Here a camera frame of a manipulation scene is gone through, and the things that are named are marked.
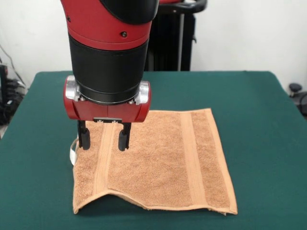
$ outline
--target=towel stripe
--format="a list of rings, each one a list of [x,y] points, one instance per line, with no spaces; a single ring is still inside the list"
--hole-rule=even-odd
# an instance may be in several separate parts
[[[191,113],[181,113],[181,130],[193,204],[207,205]]]

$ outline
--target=black cylindrical joint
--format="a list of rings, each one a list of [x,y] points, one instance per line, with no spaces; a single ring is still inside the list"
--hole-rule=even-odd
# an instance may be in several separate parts
[[[72,71],[85,98],[101,104],[120,104],[138,93],[148,41],[121,51],[88,47],[71,36],[69,41]]]

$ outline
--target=green tablecloth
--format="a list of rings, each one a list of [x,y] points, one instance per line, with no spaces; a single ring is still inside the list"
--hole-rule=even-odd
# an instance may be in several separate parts
[[[152,109],[212,108],[238,215],[147,211],[106,196],[72,212],[62,95],[70,72],[39,73],[0,141],[0,230],[306,229],[307,124],[269,72],[149,72]]]

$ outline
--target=white wall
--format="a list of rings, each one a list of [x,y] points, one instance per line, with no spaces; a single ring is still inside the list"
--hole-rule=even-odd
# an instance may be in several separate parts
[[[293,81],[307,88],[307,1],[208,1],[197,15],[192,70],[270,70],[284,88]],[[0,43],[26,83],[39,71],[71,69],[60,0],[0,6]]]

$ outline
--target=terry cloth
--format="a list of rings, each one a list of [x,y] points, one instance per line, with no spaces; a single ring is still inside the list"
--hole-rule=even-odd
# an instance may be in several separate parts
[[[236,197],[211,109],[150,111],[118,150],[121,124],[87,122],[89,150],[77,149],[73,212],[107,194],[145,209],[207,208],[237,214]]]

